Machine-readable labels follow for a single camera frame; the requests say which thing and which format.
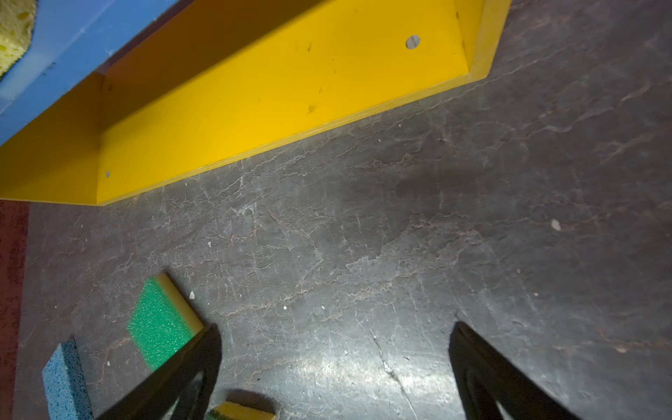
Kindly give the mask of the dark green wavy sponge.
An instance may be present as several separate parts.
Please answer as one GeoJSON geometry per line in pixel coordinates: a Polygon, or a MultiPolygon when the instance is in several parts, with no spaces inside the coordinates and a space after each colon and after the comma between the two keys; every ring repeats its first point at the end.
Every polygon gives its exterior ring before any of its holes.
{"type": "Polygon", "coordinates": [[[1,76],[30,48],[37,8],[36,0],[1,0],[1,76]]]}
{"type": "Polygon", "coordinates": [[[260,411],[235,402],[224,402],[208,411],[206,420],[276,420],[277,416],[267,411],[260,411]]]}

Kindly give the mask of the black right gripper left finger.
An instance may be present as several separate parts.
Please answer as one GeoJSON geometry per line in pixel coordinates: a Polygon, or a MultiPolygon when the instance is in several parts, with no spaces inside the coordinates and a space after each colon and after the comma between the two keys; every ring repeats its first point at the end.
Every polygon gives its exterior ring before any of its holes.
{"type": "Polygon", "coordinates": [[[222,335],[209,324],[101,419],[203,419],[222,363],[222,335]]]}

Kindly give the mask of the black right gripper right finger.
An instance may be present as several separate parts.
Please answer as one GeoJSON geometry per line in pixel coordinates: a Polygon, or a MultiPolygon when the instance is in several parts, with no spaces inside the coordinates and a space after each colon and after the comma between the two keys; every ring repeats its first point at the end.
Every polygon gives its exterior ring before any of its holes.
{"type": "Polygon", "coordinates": [[[448,354],[467,419],[575,419],[467,323],[453,327],[448,354]]]}

